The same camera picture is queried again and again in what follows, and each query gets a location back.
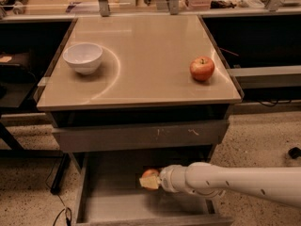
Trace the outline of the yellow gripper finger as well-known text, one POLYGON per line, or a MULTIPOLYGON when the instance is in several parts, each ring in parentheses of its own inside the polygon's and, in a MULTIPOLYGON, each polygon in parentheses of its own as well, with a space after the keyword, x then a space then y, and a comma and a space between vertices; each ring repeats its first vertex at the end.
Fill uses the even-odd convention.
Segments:
POLYGON ((142 187, 155 190, 158 189, 160 186, 160 180, 156 175, 150 175, 147 177, 141 177, 139 179, 139 183, 142 187))

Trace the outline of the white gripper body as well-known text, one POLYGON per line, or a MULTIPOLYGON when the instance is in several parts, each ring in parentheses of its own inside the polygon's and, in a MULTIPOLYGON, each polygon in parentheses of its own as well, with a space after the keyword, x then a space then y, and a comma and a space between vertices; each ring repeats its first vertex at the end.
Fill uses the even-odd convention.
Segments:
POLYGON ((186 192, 185 171, 186 167, 181 165, 171 165, 163 168, 159 174, 161 187, 167 192, 186 192))

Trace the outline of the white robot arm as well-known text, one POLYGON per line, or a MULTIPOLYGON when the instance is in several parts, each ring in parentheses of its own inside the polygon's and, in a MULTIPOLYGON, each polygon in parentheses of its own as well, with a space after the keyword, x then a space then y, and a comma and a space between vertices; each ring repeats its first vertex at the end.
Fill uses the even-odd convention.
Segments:
POLYGON ((172 193, 203 198, 231 190, 264 200, 301 207, 301 168, 225 168, 204 162, 148 169, 139 178, 142 187, 161 187, 172 193))

